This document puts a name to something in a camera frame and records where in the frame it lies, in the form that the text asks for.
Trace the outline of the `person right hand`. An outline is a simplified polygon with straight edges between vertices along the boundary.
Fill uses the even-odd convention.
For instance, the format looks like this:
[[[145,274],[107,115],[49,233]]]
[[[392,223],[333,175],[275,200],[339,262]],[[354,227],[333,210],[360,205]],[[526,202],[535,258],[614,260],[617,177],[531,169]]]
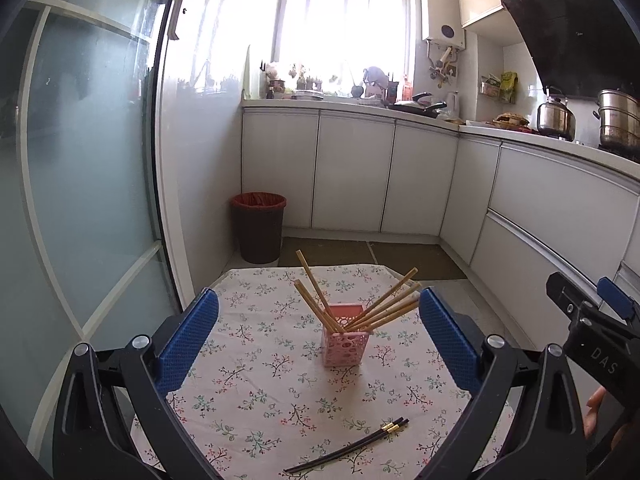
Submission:
[[[607,393],[605,388],[599,387],[587,401],[588,411],[584,417],[584,433],[586,438],[590,438],[597,428],[600,406]]]

